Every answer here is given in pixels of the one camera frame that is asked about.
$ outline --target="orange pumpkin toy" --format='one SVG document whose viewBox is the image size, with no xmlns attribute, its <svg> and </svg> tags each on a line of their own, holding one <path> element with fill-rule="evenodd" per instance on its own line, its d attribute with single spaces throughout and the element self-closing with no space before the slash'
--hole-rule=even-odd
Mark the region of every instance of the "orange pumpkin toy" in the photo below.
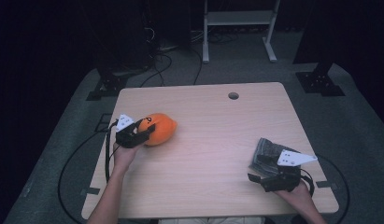
<svg viewBox="0 0 384 224">
<path fill-rule="evenodd" d="M 148 146 L 157 146 L 167 141 L 174 134 L 178 124 L 176 121 L 170 119 L 162 113 L 156 113 L 146 116 L 142 119 L 137 131 L 144 132 L 151 125 L 155 124 L 156 128 L 153 133 L 149 135 L 149 140 L 145 142 Z"/>
</svg>

